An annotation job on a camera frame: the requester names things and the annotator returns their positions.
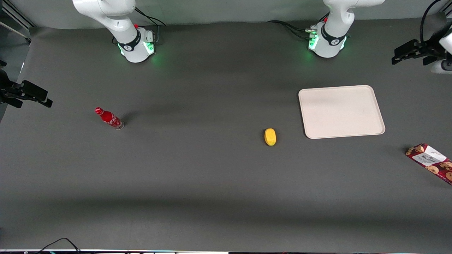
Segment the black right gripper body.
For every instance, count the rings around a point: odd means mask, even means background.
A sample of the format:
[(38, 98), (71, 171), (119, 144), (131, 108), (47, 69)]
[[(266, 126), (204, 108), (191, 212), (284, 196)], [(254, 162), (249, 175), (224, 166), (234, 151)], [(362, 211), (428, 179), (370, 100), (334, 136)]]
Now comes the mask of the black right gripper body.
[(21, 107), (22, 91), (19, 84), (11, 81), (4, 70), (0, 70), (0, 104)]

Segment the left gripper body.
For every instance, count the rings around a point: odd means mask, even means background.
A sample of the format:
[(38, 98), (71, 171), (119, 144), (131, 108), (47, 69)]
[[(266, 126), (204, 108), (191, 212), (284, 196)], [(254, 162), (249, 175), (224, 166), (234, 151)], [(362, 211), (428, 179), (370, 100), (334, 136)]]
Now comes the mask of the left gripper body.
[(426, 55), (424, 65), (451, 66), (451, 22), (437, 26), (428, 40), (424, 39), (424, 24), (421, 24), (420, 43)]

